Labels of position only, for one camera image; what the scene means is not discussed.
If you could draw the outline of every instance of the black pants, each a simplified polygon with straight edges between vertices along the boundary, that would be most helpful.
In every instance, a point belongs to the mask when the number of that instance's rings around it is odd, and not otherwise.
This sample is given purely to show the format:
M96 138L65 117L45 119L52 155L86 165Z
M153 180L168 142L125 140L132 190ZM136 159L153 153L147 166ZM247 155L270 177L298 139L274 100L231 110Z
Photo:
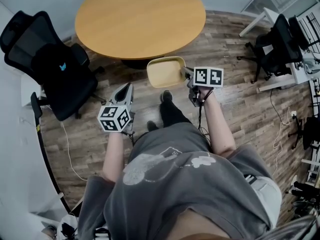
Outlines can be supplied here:
M170 101L166 100L160 104L160 115L163 121L163 127L169 127L177 123L190 123L190 120L184 116L182 111L176 107L176 105ZM142 134L134 143L136 143L142 136L148 133Z
M299 182L295 182L293 186L300 190L292 190L291 193L297 197L303 197L306 199L316 198L318 195L320 195L320 189L316 188L314 186L303 184Z

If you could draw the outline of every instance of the chair armrest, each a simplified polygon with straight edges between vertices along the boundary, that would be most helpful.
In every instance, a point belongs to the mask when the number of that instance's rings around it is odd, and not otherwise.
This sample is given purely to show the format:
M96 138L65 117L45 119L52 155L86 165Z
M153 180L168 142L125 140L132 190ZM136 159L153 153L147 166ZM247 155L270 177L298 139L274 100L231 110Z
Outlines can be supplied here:
M35 118L39 119L42 116L42 110L38 103L38 97L35 92L31 94L31 106L34 112Z
M71 47L71 52L73 53L75 59L81 66L88 67L90 60L86 51L81 47L80 44L74 43Z

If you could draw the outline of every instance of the person's right arm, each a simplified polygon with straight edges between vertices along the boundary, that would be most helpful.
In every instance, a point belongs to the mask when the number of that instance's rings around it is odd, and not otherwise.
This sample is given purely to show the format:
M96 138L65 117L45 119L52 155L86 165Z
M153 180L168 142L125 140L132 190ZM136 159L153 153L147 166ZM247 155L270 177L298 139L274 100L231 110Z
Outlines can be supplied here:
M201 88L200 91L201 97L203 98L209 90L207 88ZM236 143L222 113L220 104L213 92L208 96L203 107L208 125L212 151L216 155L227 158L236 150Z

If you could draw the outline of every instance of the floor plank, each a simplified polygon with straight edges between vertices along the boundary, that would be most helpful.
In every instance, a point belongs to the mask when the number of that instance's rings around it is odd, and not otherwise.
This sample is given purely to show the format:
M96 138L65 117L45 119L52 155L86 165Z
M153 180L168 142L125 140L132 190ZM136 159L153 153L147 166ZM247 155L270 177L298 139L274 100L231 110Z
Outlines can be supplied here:
M239 55L251 55L245 48L246 42L255 42L259 34L267 33L270 26L263 22L240 38L239 33L253 19L248 16L207 11L206 24L201 34L185 48L170 55L182 56L189 67L212 66L224 68L224 87L214 92L221 104L225 119L238 146L250 143L273 172L280 147L273 148L275 137L279 133L280 119L270 101L270 91L259 92L258 87L265 84L263 73L257 83L251 84L256 65L250 61L238 61ZM81 42L76 36L68 42L69 45ZM107 99L120 85L132 82L134 85L134 102L132 111L136 113L134 120L135 137L146 131L149 120L161 125L158 107L159 96L163 89L151 87L147 72L126 67L119 60L103 57L85 48L90 58L90 68L98 66L105 68L105 73L97 76L98 88L96 94ZM188 100L188 89L185 84L169 88L174 95L175 104L194 123L198 124L198 109ZM297 111L300 118L312 114L308 83L303 83L285 90L275 89L272 102L279 112L283 122L287 121L287 109ZM98 175L101 172L108 136L105 135L97 121L101 105L90 98L81 108L80 120L73 117L65 120L64 126L69 138L69 153L74 170L82 177ZM203 126L206 120L203 114ZM309 159L310 150L304 151L300 142L295 150L291 149L295 137L288 138L288 133L294 132L294 122L290 126L282 126L279 140L282 152L277 157L277 170L274 174L276 182L283 192L283 202L279 224L292 217L291 195L284 195L293 175L304 180L307 166L301 164L302 158ZM64 192L68 205L72 208L83 196L86 182L79 179L73 172L68 157L67 140L64 130L49 109L43 110L41 130L46 153L56 178ZM132 145L125 139L125 156L130 154Z

